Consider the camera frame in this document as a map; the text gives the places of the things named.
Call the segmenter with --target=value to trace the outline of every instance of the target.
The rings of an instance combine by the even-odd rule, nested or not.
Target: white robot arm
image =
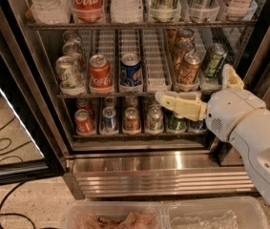
[[[156,99],[184,117],[205,118],[211,132],[239,151],[248,176],[270,204],[270,112],[261,99],[243,89],[231,67],[223,72],[225,89],[212,94],[207,105],[198,99],[191,101],[190,93],[158,92]]]

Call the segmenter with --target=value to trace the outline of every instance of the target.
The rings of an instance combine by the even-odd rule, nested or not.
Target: blue soda can
[[[120,84],[126,87],[135,87],[142,84],[141,63],[134,53],[126,53],[121,58]]]
[[[103,110],[104,129],[107,133],[117,130],[116,110],[114,107],[106,107]]]

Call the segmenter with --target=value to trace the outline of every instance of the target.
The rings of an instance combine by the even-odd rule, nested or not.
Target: glass refrigerator door
[[[65,172],[63,141],[25,64],[19,68],[0,31],[0,185]]]

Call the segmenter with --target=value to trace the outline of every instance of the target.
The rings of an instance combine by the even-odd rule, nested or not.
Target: green can
[[[220,44],[214,43],[204,56],[202,62],[202,73],[207,78],[217,78],[227,56],[227,48]]]
[[[172,114],[168,116],[167,125],[172,131],[182,131],[186,129],[185,118],[175,112],[172,112]]]

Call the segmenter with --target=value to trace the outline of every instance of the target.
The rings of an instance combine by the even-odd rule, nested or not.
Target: refrigerator
[[[270,110],[270,0],[256,3],[258,8],[251,20],[234,22],[144,20],[123,24],[111,22],[107,8],[109,19],[100,23],[71,20],[46,25],[36,23],[30,16],[31,0],[0,0],[0,99],[10,103],[21,131],[30,137],[31,148],[38,153],[34,158],[0,163],[0,185],[62,176],[76,199],[257,192],[239,153],[210,131],[171,134],[164,123],[163,133],[146,132],[145,103],[157,90],[157,86],[149,85],[147,72],[143,73],[141,92],[123,92],[118,85],[120,55],[126,47],[121,41],[128,36],[134,39],[131,50],[140,54],[145,64],[148,51],[160,52],[160,61],[169,66],[169,76],[160,89],[178,92],[167,30],[190,28],[201,37],[204,49],[210,46],[206,33],[213,43],[223,43],[228,48],[227,62],[234,66],[245,88],[263,99]],[[62,55],[62,36],[67,30],[81,35],[86,59],[96,53],[112,57],[112,93],[92,93],[87,85],[83,94],[61,93],[55,62]],[[199,86],[195,93],[207,102],[219,89],[220,83],[211,89]],[[136,135],[122,130],[122,109],[129,94],[139,99],[141,130]],[[100,112],[107,96],[115,97],[118,103],[120,121],[115,135],[102,134]],[[93,103],[94,135],[76,132],[77,98]]]

